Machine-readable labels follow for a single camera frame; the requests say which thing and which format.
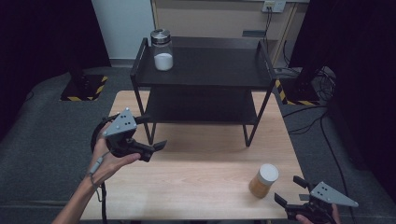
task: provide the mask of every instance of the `black curtain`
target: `black curtain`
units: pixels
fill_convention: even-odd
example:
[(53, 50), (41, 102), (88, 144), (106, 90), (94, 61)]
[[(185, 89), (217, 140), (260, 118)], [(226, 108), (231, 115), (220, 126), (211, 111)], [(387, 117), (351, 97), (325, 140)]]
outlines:
[(110, 66), (91, 0), (0, 2), (0, 139), (37, 83)]
[[(337, 24), (330, 32), (323, 29), (329, 19)], [(311, 0), (290, 67), (308, 66), (322, 50), (315, 43), (326, 35), (330, 49), (316, 67), (328, 66), (336, 75), (335, 125), (354, 162), (373, 171), (396, 202), (395, 22), (395, 1)]]

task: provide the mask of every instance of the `human hand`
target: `human hand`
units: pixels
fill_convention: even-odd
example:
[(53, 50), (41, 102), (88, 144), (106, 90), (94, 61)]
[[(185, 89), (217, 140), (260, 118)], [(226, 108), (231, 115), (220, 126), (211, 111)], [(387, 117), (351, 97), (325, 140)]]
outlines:
[[(338, 213), (338, 208), (337, 208), (337, 205), (335, 205), (334, 203), (332, 204), (332, 218), (334, 218), (334, 220), (337, 224), (341, 224), (341, 219), (340, 219), (340, 215)], [(302, 224), (313, 224), (307, 217), (305, 217), (303, 215), (297, 215), (296, 219), (297, 219), (297, 221), (299, 221)]]
[(113, 154), (108, 153), (109, 150), (106, 145), (106, 139), (103, 137), (102, 133), (110, 124), (111, 122), (108, 122), (99, 132), (89, 166), (90, 170), (97, 160), (105, 155), (99, 168), (92, 175), (93, 182), (96, 186), (101, 185), (105, 180), (113, 176), (122, 166), (131, 164), (132, 162), (140, 159), (140, 154), (138, 153), (130, 154), (122, 158), (117, 158), (113, 156)]

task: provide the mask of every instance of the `plastic container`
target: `plastic container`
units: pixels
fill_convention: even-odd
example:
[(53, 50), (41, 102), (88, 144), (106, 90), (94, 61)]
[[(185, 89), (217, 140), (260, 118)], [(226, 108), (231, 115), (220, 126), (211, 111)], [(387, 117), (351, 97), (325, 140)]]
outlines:
[(160, 71), (168, 71), (173, 67), (173, 51), (171, 33), (168, 30), (157, 29), (151, 32), (155, 67)]
[(250, 192), (258, 198), (264, 198), (278, 177), (279, 172), (273, 164), (263, 164), (248, 185)]

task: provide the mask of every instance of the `yellow and black hazard tape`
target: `yellow and black hazard tape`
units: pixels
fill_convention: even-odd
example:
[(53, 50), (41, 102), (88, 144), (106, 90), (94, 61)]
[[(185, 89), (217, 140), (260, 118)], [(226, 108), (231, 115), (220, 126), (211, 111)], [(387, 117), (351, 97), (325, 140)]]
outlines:
[(275, 82), (277, 91), (279, 92), (280, 100), (284, 105), (319, 105), (318, 101), (292, 101), (289, 100), (286, 96), (286, 93), (283, 91), (282, 84), (279, 79)]
[(96, 101), (100, 95), (100, 93), (103, 90), (103, 87), (105, 86), (107, 81), (107, 77), (103, 77), (100, 85), (98, 87), (98, 89), (96, 90), (96, 93), (92, 96), (87, 96), (87, 97), (81, 97), (81, 96), (75, 96), (75, 95), (71, 95), (71, 96), (61, 96), (61, 101)]

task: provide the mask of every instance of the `white wall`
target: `white wall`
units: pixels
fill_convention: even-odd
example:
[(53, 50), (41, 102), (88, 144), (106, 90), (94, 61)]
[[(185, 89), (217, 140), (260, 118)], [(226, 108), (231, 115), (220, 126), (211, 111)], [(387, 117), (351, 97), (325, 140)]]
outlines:
[(110, 61), (133, 60), (154, 30), (150, 0), (92, 0)]

